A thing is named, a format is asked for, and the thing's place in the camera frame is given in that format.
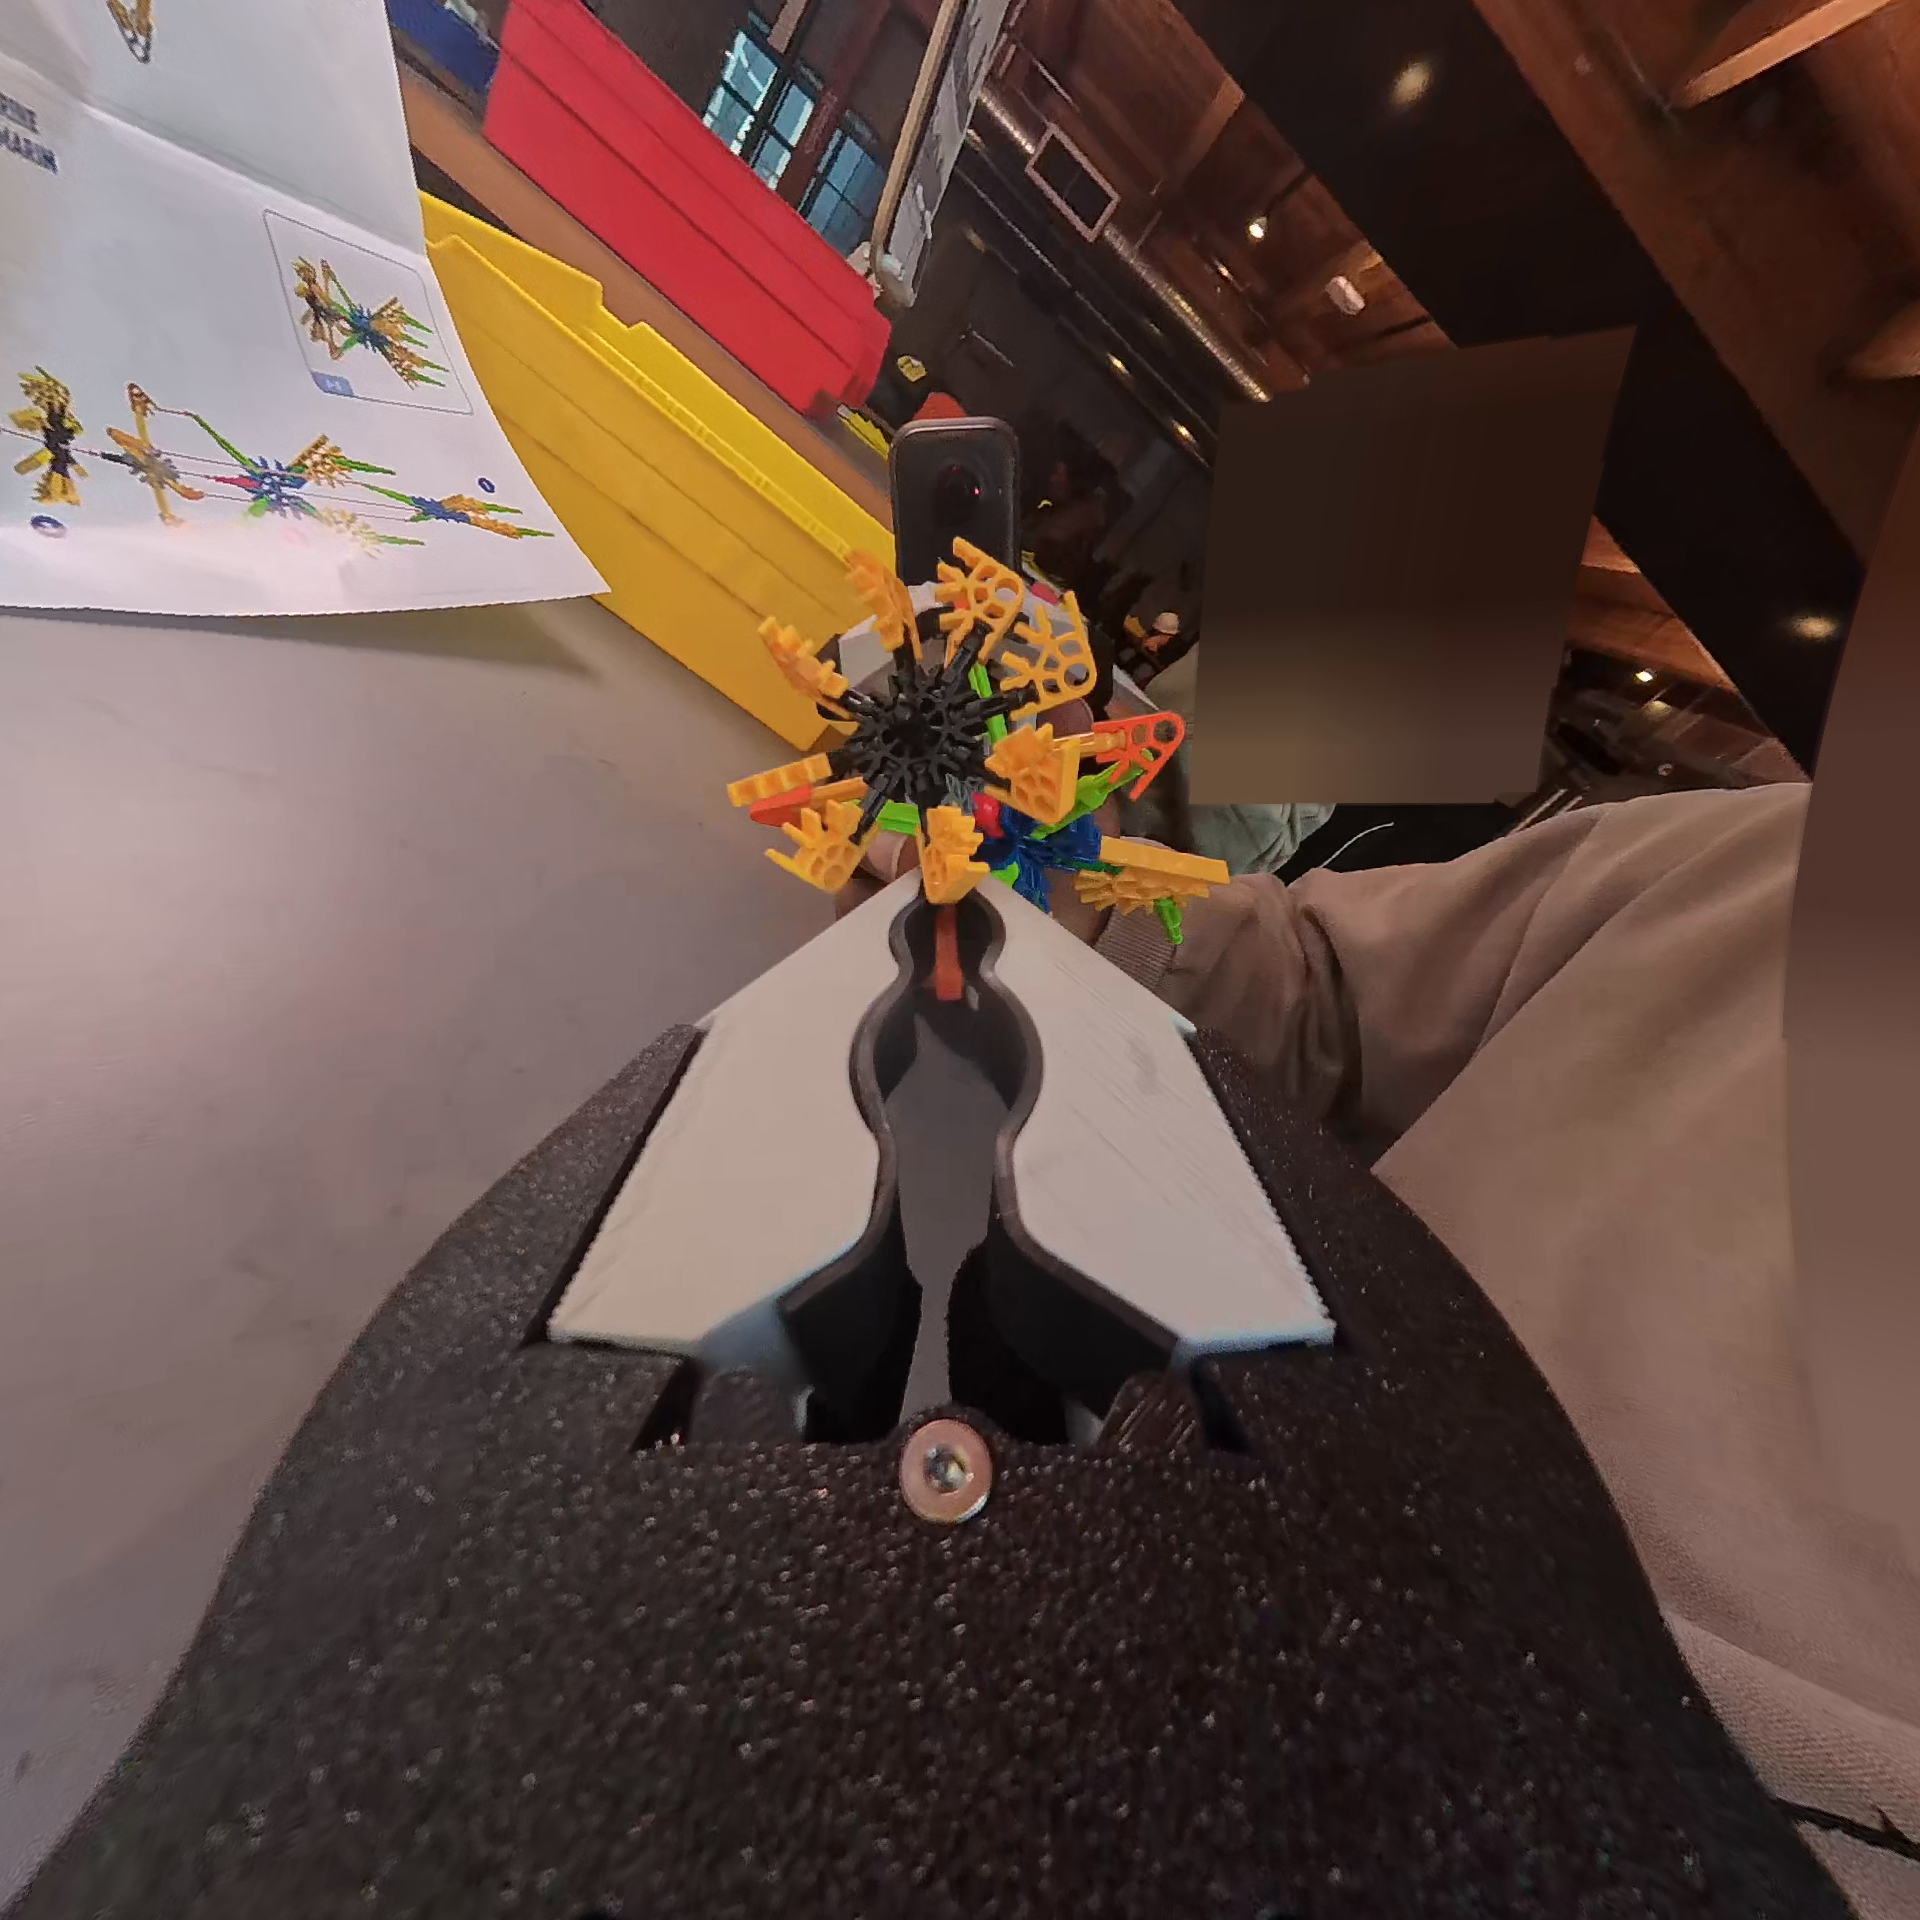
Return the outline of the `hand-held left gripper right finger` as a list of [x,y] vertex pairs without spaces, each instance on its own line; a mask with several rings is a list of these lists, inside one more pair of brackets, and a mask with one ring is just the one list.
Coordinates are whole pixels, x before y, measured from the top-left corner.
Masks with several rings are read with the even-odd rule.
[[1007,1105],[982,1289],[1016,1363],[1087,1424],[1139,1376],[1332,1347],[1192,1024],[1000,880],[960,903],[960,945]]

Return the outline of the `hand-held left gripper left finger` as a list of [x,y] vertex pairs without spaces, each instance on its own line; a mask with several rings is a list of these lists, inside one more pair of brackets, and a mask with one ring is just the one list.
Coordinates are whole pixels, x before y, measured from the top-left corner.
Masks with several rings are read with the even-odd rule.
[[920,1315],[886,1090],[920,875],[719,1003],[547,1318],[551,1342],[746,1371],[831,1431],[901,1405]]

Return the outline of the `colourful toy construction model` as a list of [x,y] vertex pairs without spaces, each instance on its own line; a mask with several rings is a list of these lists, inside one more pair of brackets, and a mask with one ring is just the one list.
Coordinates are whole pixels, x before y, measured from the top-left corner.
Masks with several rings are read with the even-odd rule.
[[1060,730],[1060,708],[1094,705],[1099,655],[1071,589],[1025,582],[954,537],[926,587],[852,550],[849,578],[881,639],[877,683],[854,683],[820,639],[766,619],[760,639],[835,733],[801,760],[734,780],[729,801],[782,833],[780,869],[837,894],[883,836],[917,852],[932,910],[930,989],[967,993],[958,906],[982,882],[1042,912],[1066,875],[1078,902],[1149,912],[1173,945],[1187,906],[1230,880],[1225,860],[1100,826],[1117,795],[1140,799],[1187,741],[1179,712],[1091,714]]

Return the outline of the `person's right forearm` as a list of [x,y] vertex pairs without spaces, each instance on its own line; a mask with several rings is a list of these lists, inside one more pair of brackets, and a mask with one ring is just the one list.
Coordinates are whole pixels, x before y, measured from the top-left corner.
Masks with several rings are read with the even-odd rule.
[[1243,875],[1094,947],[1433,1214],[1789,1178],[1784,984],[1813,786],[1684,790],[1451,861]]

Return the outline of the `grey desk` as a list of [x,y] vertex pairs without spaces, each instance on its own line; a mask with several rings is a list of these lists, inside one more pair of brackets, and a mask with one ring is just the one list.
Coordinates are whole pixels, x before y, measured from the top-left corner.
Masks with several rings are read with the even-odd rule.
[[4,614],[4,1895],[389,1289],[814,938],[780,743],[591,599]]

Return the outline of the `person's right hand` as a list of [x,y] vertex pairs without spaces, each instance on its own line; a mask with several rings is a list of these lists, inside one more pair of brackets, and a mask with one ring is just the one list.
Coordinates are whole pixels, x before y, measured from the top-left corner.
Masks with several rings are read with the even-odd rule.
[[903,873],[911,873],[920,863],[920,844],[911,831],[877,830],[863,847],[861,860],[847,886],[833,899],[837,919],[847,917],[867,899],[875,899],[884,887]]

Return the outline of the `yellow storage bin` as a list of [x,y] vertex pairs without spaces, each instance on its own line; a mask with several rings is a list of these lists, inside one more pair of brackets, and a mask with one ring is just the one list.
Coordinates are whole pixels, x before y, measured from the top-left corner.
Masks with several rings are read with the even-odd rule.
[[606,582],[603,604],[797,750],[826,721],[768,654],[768,617],[829,639],[868,608],[852,550],[895,535],[587,272],[421,196],[446,307],[492,411]]

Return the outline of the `dark framed window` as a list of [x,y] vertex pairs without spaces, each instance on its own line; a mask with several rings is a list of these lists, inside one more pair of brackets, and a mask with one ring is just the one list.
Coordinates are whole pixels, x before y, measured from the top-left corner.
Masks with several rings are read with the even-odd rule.
[[873,232],[884,185],[881,140],[852,107],[831,107],[826,80],[775,48],[760,11],[732,35],[703,121],[840,255]]

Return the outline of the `red storage bin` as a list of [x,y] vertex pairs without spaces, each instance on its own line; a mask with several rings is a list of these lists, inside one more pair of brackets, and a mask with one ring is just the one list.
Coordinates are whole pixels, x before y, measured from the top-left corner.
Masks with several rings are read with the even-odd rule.
[[893,327],[868,279],[585,3],[509,3],[484,132],[791,405],[871,400]]

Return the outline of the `person's brown hoodie torso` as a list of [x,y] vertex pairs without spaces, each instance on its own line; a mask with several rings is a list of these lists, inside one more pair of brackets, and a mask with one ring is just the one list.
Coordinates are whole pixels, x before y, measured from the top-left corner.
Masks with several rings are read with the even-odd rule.
[[1779,1046],[1395,1085],[1393,1187],[1521,1334],[1710,1702],[1789,1801],[1917,1839],[1917,1559],[1821,1441]]

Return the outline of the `blue storage bin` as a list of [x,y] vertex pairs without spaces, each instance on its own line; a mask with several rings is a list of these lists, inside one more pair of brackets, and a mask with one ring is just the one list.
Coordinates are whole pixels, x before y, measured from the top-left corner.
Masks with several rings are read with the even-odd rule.
[[436,70],[445,83],[484,97],[500,59],[490,14],[473,1],[389,1],[397,35]]

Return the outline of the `printed instruction sheet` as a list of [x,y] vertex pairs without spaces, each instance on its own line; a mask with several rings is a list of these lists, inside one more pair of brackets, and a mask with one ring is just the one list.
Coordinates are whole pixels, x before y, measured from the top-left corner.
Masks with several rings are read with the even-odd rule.
[[383,3],[2,5],[8,611],[605,587],[436,279]]

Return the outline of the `wall air vent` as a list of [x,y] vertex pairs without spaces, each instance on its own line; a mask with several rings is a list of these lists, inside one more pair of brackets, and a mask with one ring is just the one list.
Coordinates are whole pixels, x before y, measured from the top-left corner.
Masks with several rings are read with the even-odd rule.
[[1047,121],[1025,161],[1025,175],[1087,241],[1099,241],[1111,227],[1121,188],[1057,121]]

